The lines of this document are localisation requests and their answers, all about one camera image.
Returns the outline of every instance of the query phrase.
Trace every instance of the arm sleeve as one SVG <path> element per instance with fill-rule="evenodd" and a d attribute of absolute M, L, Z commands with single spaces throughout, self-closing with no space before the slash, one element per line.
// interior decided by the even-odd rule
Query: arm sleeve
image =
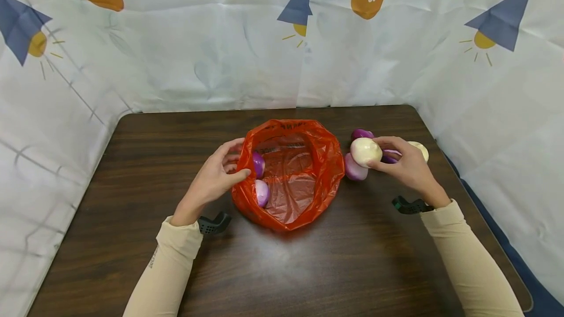
<path fill-rule="evenodd" d="M 421 214 L 467 317 L 522 317 L 507 279 L 464 220 L 458 203 Z"/>
<path fill-rule="evenodd" d="M 198 223 L 174 227 L 168 217 L 157 235 L 157 248 L 125 307 L 123 317 L 176 317 L 200 249 Z"/>

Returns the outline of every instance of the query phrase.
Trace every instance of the white wall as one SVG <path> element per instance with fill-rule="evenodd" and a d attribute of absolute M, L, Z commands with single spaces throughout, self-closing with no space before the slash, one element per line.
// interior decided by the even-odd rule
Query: white wall
<path fill-rule="evenodd" d="M 386 103 L 419 109 L 564 302 L 564 0 L 528 0 L 513 51 L 465 25 L 504 0 L 384 0 L 370 20 L 309 0 L 305 38 L 277 20 L 290 0 L 17 1 L 52 20 L 23 65 L 0 40 L 0 316 L 26 313 L 124 114 Z"/>

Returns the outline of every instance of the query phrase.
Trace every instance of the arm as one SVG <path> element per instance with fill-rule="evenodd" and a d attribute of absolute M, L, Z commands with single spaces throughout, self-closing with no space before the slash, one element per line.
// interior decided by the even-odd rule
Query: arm
<path fill-rule="evenodd" d="M 421 217 L 467 317 L 523 317 L 511 286 L 464 220 L 458 203 L 452 201 Z"/>
<path fill-rule="evenodd" d="M 250 175 L 249 169 L 232 174 L 237 169 L 243 140 L 224 143 L 208 158 L 174 216 L 163 222 L 155 253 L 135 285 L 123 317 L 177 316 L 203 238 L 196 220 L 207 203 Z"/>
<path fill-rule="evenodd" d="M 431 174 L 422 153 L 398 137 L 374 139 L 396 164 L 372 162 L 371 168 L 396 177 L 418 191 L 435 208 L 422 213 L 423 224 L 433 237 L 446 271 L 468 317 L 522 317 L 519 302 L 496 262 L 464 220 L 458 203 L 452 201 Z"/>
<path fill-rule="evenodd" d="M 203 235 L 197 223 L 174 227 L 168 217 L 157 248 L 138 281 L 123 317 L 175 317 Z"/>

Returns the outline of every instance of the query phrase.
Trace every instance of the wooden table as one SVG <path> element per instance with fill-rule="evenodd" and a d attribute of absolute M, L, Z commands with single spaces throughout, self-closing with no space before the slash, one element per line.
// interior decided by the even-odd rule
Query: wooden table
<path fill-rule="evenodd" d="M 200 165 L 221 143 L 270 118 L 319 120 L 344 152 L 357 127 L 426 145 L 434 175 L 530 309 L 526 287 L 415 109 L 377 106 L 124 117 L 29 316 L 121 316 L 160 223 Z M 422 222 L 390 204 L 399 194 L 416 198 L 382 173 L 361 183 L 344 179 L 317 221 L 287 234 L 252 224 L 224 195 L 204 214 L 224 210 L 233 220 L 223 234 L 204 238 L 179 315 L 461 316 Z"/>

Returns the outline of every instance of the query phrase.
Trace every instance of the red plastic bag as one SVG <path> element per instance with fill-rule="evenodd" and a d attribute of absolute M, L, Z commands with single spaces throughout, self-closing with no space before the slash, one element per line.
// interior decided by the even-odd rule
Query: red plastic bag
<path fill-rule="evenodd" d="M 261 180 L 270 188 L 270 200 L 264 209 L 257 204 L 253 151 L 266 163 Z M 337 138 L 315 120 L 268 120 L 249 131 L 237 171 L 245 168 L 251 175 L 233 187 L 233 202 L 253 222 L 277 231 L 314 221 L 345 175 Z"/>

